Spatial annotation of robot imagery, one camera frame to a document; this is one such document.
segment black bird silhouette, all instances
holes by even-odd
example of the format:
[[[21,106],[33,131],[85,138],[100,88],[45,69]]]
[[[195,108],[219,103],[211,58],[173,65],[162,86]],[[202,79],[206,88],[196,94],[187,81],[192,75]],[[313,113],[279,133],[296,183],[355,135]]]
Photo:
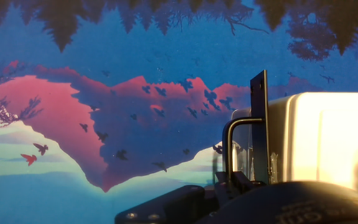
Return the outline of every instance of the black bird silhouette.
[[[292,72],[287,72],[289,75],[290,75],[290,77],[296,77],[294,74],[292,74]]]
[[[216,151],[218,154],[222,154],[223,147],[222,146],[212,146],[214,151]]]
[[[178,83],[185,89],[187,93],[189,92],[189,89],[193,88],[193,83],[191,81],[187,81],[187,79],[178,81]]]
[[[101,140],[102,142],[104,142],[106,138],[109,136],[107,133],[102,134],[99,131],[97,131],[96,134],[99,136],[98,140]]]
[[[160,117],[165,117],[165,112],[164,112],[164,110],[159,110],[159,109],[157,109],[157,108],[153,108],[154,109],[154,111],[160,116]]]
[[[167,168],[165,168],[164,162],[153,162],[152,164],[158,166],[159,168],[161,168],[161,169],[164,170],[165,172],[168,172],[168,171],[167,171]]]
[[[335,83],[335,79],[332,78],[332,77],[327,77],[327,76],[324,76],[324,75],[321,75],[321,74],[320,74],[320,76],[323,77],[323,78],[325,78],[325,79],[327,79],[327,82],[328,82],[328,83],[329,83],[329,81],[333,81],[333,83]]]
[[[210,105],[212,105],[216,110],[218,111],[221,110],[221,107],[216,105],[215,103],[215,100],[218,97],[216,93],[214,92],[209,93],[208,90],[204,90],[204,96],[208,100],[208,103],[210,103]]]
[[[43,156],[45,154],[46,150],[49,149],[47,145],[41,146],[40,144],[37,144],[37,143],[33,143],[33,145],[35,147],[37,147],[39,152],[41,152],[41,156]]]
[[[192,60],[194,61],[194,63],[195,63],[197,66],[200,65],[200,61],[201,61],[200,58],[192,58]]]
[[[90,106],[93,111],[96,111],[96,109],[99,109],[97,106]]]
[[[167,90],[166,89],[160,89],[159,87],[154,87],[155,90],[158,92],[159,95],[167,97]]]
[[[193,117],[197,118],[197,111],[191,109],[190,107],[187,107],[187,109],[189,110],[189,112],[191,113],[191,115],[193,115]]]
[[[150,86],[142,86],[142,90],[145,91],[147,94],[150,94]]]
[[[128,158],[125,157],[125,154],[127,154],[127,151],[125,149],[123,149],[116,153],[116,157],[120,160],[128,160]]]
[[[82,129],[84,129],[84,131],[87,133],[88,132],[88,125],[87,124],[81,124],[80,126],[82,127]]]
[[[231,97],[226,97],[226,100],[219,100],[219,102],[221,102],[221,104],[223,104],[228,110],[232,110],[233,108],[231,108],[230,103],[233,102],[233,98]]]
[[[203,104],[204,104],[204,106],[205,106],[207,109],[209,109],[209,105],[208,105],[207,103],[204,103],[204,102],[203,102]]]
[[[108,77],[108,76],[110,76],[110,72],[109,71],[102,71],[102,73],[103,73],[103,75],[105,76],[105,77]]]
[[[136,114],[132,114],[132,115],[131,115],[131,118],[132,118],[132,119],[134,119],[134,120],[136,121],[136,120],[137,120],[137,116],[136,116]]]

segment flying bird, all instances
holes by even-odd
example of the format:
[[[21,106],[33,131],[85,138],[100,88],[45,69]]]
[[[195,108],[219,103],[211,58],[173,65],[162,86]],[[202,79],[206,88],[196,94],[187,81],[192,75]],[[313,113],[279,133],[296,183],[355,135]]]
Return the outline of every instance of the flying bird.
[[[193,117],[197,118],[197,111],[191,109],[190,107],[187,107],[187,109],[189,110],[189,112],[191,113],[191,115],[193,115]]]
[[[99,109],[97,106],[90,106],[93,111],[96,111],[96,109]]]
[[[97,131],[96,134],[98,135],[99,139],[102,143],[106,140],[106,138],[109,136],[107,133],[102,134],[101,132]]]
[[[187,93],[189,92],[189,89],[193,88],[193,83],[191,81],[187,81],[187,79],[178,81],[178,83],[185,89]]]
[[[125,157],[125,154],[127,154],[127,151],[125,149],[123,149],[123,150],[117,152],[116,157],[120,160],[127,161],[128,158]]]
[[[335,83],[335,79],[332,78],[332,77],[327,77],[327,76],[324,76],[324,75],[320,75],[320,76],[323,77],[323,78],[325,78],[328,83],[329,83],[329,81],[333,81],[333,83]]]
[[[232,110],[230,103],[233,102],[233,98],[226,97],[226,100],[219,100],[222,105],[224,105],[228,110]]]
[[[150,94],[150,86],[142,86],[142,90],[145,91],[147,94]]]
[[[26,155],[26,154],[21,154],[21,156],[26,159],[26,162],[29,163],[29,166],[31,166],[31,164],[35,161],[37,161],[37,156],[35,155],[32,155],[32,156],[29,156],[29,155]]]
[[[80,126],[82,127],[82,129],[84,129],[84,131],[87,133],[88,132],[88,125],[87,124],[81,124]]]
[[[110,76],[110,72],[109,71],[102,71],[102,74],[105,76],[105,77],[108,77]]]
[[[216,151],[218,154],[222,154],[223,147],[222,146],[212,146],[214,151]]]
[[[44,145],[44,146],[41,146],[40,144],[37,144],[37,143],[33,143],[33,145],[35,147],[37,147],[38,151],[41,152],[41,156],[43,156],[45,154],[45,151],[48,150],[48,146],[47,145]]]
[[[214,93],[213,91],[210,93],[208,92],[208,90],[204,90],[204,96],[205,98],[208,100],[208,103],[210,103],[210,105],[212,105],[215,110],[220,111],[221,107],[216,105],[215,100],[218,97],[216,93]]]
[[[168,172],[168,171],[167,171],[167,168],[165,168],[164,162],[153,162],[152,164],[158,166],[159,168],[161,168],[161,169],[164,170],[165,172]]]
[[[203,104],[204,104],[204,106],[205,106],[207,109],[209,109],[209,105],[208,105],[207,103],[204,103],[204,102],[203,102]]]
[[[157,109],[157,108],[153,108],[154,109],[154,111],[160,116],[160,117],[165,117],[165,112],[164,112],[164,110],[159,110],[159,109]]]
[[[155,90],[158,92],[158,94],[160,95],[160,96],[164,96],[164,97],[167,97],[167,90],[166,89],[160,89],[159,87],[154,87],[155,88]]]
[[[137,120],[136,114],[132,114],[132,115],[131,115],[131,118],[136,121],[136,120]]]

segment bolt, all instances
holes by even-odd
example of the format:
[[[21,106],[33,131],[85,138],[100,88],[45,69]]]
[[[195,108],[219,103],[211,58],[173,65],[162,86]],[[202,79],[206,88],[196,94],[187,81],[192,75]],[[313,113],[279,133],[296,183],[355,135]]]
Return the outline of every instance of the bolt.
[[[152,214],[152,215],[149,215],[149,220],[156,220],[156,219],[159,219],[160,216],[157,215],[157,214]]]
[[[133,218],[136,218],[137,217],[137,214],[136,213],[128,213],[127,214],[127,218],[128,219],[133,219]]]

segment metal bracket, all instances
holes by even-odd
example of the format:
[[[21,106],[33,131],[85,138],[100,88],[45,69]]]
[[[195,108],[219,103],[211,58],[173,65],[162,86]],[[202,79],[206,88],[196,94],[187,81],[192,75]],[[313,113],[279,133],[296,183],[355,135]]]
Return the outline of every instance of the metal bracket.
[[[251,117],[237,118],[229,121],[223,129],[223,171],[228,181],[233,181],[233,145],[234,129],[238,125],[252,125],[252,143],[254,147],[255,179],[263,183],[270,183],[269,160],[269,127],[267,101],[267,71],[263,70],[250,81],[251,88]]]

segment mountain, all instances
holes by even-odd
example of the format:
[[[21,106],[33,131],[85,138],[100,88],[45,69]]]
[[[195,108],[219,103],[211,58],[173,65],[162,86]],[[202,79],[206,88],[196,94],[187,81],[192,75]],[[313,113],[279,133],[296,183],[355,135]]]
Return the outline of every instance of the mountain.
[[[161,170],[152,163],[169,168],[192,160],[221,140],[233,109],[250,105],[247,86],[223,84],[210,90],[200,78],[186,81],[192,85],[188,92],[180,83],[147,83],[144,77],[108,87],[69,68],[38,65],[0,84],[0,99],[6,97],[6,109],[13,114],[38,99],[33,110],[41,112],[23,122],[59,143],[89,182],[107,192]],[[291,77],[288,86],[270,86],[269,98],[303,91],[322,89]],[[80,123],[88,125],[87,132]],[[122,150],[127,160],[119,158]]]

